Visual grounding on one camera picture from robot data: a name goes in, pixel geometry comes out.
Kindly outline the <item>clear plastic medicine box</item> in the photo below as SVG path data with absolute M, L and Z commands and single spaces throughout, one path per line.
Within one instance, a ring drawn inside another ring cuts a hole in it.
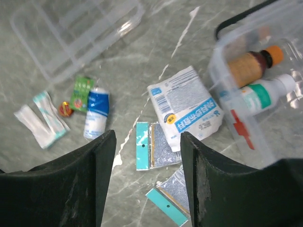
M 244 162 L 303 156 L 303 3 L 267 0 L 223 21 L 209 74 Z

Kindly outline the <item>white bottle green label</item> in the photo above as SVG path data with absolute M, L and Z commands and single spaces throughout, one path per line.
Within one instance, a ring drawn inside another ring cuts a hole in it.
M 240 89 L 249 113 L 257 115 L 275 107 L 280 98 L 295 89 L 295 80 L 289 74 L 273 79 L 259 79 Z

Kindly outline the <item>teal header swab packet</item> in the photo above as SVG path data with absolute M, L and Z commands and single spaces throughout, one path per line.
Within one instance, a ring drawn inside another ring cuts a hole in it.
M 162 183 L 157 183 L 146 197 L 179 227 L 189 221 L 190 211 L 183 166 Z
M 181 153 L 173 152 L 158 122 L 136 124 L 136 170 L 170 166 L 181 163 Z

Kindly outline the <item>white blue gauze packet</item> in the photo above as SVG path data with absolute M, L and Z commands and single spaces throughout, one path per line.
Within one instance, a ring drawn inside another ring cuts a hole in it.
M 158 122 L 173 152 L 180 151 L 181 133 L 198 140 L 217 132 L 223 111 L 189 66 L 171 78 L 147 87 Z

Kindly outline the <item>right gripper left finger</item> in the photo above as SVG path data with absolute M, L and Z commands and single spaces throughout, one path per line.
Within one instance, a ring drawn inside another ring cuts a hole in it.
M 109 130 L 27 172 L 0 174 L 3 227 L 99 227 L 116 151 Z

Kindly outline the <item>brown bottle orange cap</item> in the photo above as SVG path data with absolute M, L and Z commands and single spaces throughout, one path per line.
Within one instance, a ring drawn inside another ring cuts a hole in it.
M 283 50 L 272 45 L 260 52 L 249 51 L 228 62 L 231 74 L 238 87 L 244 87 L 261 79 L 266 69 L 284 60 Z

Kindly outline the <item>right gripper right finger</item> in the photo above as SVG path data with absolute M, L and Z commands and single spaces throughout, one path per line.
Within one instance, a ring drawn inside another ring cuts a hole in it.
M 281 159 L 263 169 L 238 163 L 189 132 L 181 134 L 194 227 L 300 227 L 303 161 Z

